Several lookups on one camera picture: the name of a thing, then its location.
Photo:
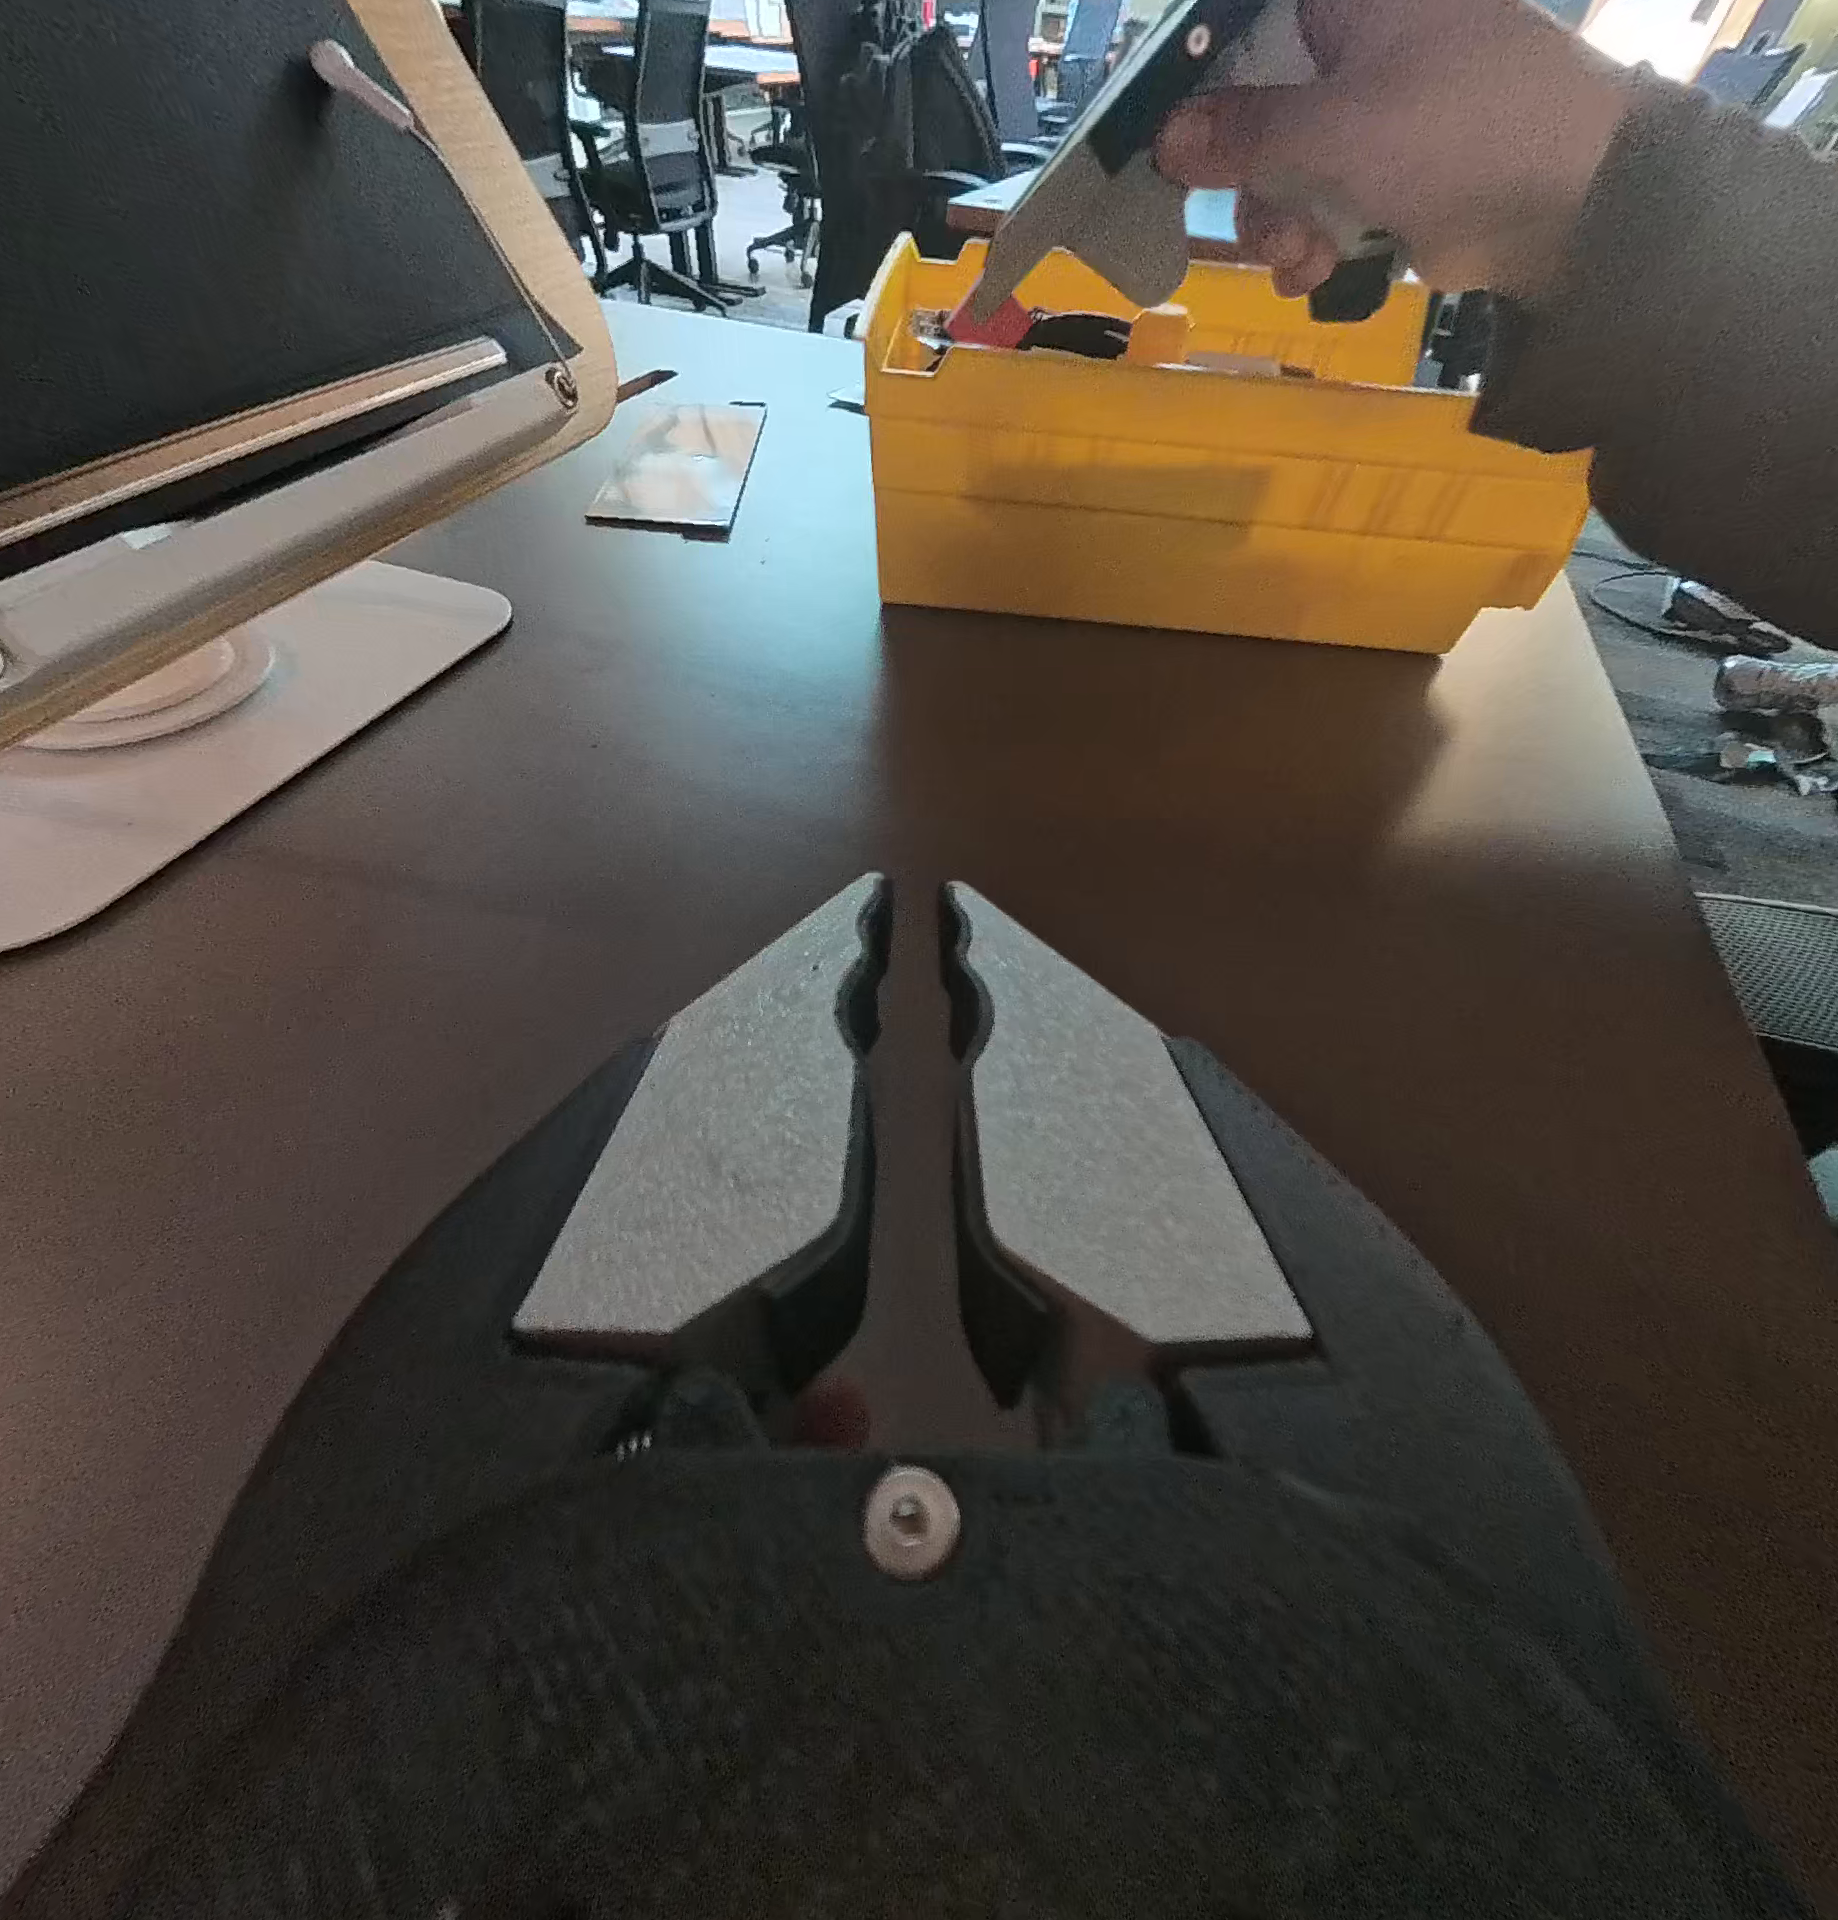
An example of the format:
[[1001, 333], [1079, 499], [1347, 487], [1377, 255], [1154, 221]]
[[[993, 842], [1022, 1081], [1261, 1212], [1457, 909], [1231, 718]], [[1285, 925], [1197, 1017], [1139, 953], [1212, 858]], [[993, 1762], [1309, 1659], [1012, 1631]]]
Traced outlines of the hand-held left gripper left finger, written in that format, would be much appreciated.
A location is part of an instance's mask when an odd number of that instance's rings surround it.
[[856, 1337], [891, 933], [860, 875], [680, 1008], [509, 1323], [523, 1345], [804, 1388]]

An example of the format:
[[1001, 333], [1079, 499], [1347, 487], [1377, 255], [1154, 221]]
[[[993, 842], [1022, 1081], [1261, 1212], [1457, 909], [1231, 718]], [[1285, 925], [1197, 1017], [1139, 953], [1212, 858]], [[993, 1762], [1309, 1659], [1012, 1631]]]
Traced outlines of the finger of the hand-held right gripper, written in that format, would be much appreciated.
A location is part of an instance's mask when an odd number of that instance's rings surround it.
[[1038, 262], [1084, 243], [1095, 226], [1108, 169], [1090, 136], [1069, 136], [1054, 160], [1027, 182], [1022, 197], [988, 236], [983, 264], [983, 311], [1017, 294]]

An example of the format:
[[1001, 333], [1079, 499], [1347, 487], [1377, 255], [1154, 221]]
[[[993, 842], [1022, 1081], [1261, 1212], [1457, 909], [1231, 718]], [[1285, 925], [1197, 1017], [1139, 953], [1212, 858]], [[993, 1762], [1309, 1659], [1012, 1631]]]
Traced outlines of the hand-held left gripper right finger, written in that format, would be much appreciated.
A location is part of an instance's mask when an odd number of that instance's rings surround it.
[[1304, 1361], [1316, 1333], [1169, 1037], [972, 881], [942, 892], [958, 1322], [1004, 1411]]

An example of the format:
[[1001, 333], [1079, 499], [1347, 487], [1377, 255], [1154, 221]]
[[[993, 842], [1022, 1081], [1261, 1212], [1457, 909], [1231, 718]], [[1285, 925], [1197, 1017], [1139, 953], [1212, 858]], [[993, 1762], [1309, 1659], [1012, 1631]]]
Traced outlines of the yellow storage bin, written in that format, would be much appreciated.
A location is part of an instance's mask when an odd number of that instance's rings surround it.
[[[934, 347], [974, 285], [899, 236], [866, 298], [875, 573], [891, 609], [1445, 656], [1485, 612], [1530, 612], [1587, 521], [1588, 454], [1477, 435], [1474, 391], [1406, 372], [1426, 298], [1313, 326], [1271, 278], [1197, 262], [1169, 298], [1184, 366], [1054, 347]], [[1050, 318], [1134, 322], [1074, 254], [1022, 283]]]

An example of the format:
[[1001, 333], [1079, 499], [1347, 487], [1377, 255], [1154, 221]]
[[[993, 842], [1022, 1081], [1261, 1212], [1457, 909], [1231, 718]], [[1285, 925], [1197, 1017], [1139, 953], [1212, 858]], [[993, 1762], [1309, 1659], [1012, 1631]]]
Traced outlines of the person's right forearm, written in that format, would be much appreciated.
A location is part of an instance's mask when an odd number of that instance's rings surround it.
[[1838, 151], [1639, 84], [1474, 425], [1588, 454], [1628, 546], [1838, 650]]

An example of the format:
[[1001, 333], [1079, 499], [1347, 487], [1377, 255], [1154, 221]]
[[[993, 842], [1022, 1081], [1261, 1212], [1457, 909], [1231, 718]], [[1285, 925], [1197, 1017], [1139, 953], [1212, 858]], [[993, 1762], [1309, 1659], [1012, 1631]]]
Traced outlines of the person's right hand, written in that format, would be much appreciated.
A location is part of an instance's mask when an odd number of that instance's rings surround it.
[[1440, 289], [1543, 298], [1647, 72], [1532, 3], [1299, 3], [1316, 76], [1182, 101], [1164, 179], [1233, 187], [1233, 243], [1285, 298], [1384, 229]]

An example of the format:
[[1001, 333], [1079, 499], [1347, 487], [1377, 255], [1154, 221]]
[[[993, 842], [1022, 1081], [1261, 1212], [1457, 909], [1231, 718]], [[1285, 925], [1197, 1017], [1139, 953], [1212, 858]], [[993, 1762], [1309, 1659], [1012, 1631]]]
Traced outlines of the black jacket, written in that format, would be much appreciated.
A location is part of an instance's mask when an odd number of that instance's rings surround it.
[[840, 78], [843, 179], [891, 235], [928, 244], [949, 205], [1004, 179], [993, 111], [949, 23], [860, 38]]

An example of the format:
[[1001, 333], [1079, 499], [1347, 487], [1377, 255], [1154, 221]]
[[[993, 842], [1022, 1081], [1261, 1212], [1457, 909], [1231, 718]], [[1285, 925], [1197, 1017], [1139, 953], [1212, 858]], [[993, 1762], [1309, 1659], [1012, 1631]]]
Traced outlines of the office chair with jacket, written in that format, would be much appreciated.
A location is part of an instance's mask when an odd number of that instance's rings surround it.
[[916, 3], [786, 3], [818, 249], [808, 333], [860, 301], [899, 236], [954, 262], [949, 205], [1004, 179], [1001, 127], [949, 23]]

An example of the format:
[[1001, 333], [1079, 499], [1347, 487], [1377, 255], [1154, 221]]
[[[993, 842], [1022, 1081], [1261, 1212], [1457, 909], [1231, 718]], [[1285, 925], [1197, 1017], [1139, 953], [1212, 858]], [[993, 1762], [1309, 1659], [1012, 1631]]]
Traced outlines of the black mesh office chair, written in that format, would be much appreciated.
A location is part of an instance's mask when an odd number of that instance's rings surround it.
[[604, 278], [604, 236], [570, 127], [565, 11], [570, 3], [461, 3], [469, 64], [588, 285], [596, 285]]
[[759, 285], [725, 283], [710, 264], [719, 186], [708, 136], [710, 3], [640, 3], [628, 151], [643, 191], [636, 236], [640, 298], [652, 285], [735, 314]]

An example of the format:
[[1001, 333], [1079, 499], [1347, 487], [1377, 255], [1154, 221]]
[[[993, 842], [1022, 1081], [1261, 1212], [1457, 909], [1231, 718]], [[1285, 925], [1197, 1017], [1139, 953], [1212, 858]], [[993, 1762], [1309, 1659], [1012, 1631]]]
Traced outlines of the glossy rectangular plate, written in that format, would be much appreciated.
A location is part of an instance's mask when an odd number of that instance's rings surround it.
[[587, 523], [728, 538], [764, 443], [767, 405], [666, 405], [604, 468]]

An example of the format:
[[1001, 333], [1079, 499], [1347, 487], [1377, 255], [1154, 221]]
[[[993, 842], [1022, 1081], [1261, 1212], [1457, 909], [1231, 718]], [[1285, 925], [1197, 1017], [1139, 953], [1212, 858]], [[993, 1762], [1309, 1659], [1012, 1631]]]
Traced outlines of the grey mesh office chair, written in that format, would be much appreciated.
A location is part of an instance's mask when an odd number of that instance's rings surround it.
[[1838, 909], [1735, 893], [1698, 909], [1753, 1030], [1838, 1055]]

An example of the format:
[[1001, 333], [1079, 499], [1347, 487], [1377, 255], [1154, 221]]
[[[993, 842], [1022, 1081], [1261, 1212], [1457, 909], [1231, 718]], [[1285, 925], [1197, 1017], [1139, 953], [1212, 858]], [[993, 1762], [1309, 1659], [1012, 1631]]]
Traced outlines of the silver crumpled wrapper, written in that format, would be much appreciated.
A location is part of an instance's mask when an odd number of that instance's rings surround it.
[[1838, 656], [1724, 656], [1714, 680], [1714, 705], [1724, 712], [1818, 718], [1838, 705]]

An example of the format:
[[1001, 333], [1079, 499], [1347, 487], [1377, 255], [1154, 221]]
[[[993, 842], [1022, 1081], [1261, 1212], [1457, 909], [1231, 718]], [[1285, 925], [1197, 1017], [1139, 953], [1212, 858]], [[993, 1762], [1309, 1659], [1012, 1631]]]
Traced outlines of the wooden book stand black panel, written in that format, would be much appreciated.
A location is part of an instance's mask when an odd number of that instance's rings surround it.
[[383, 553], [617, 385], [461, 3], [0, 3], [0, 953], [503, 638]]

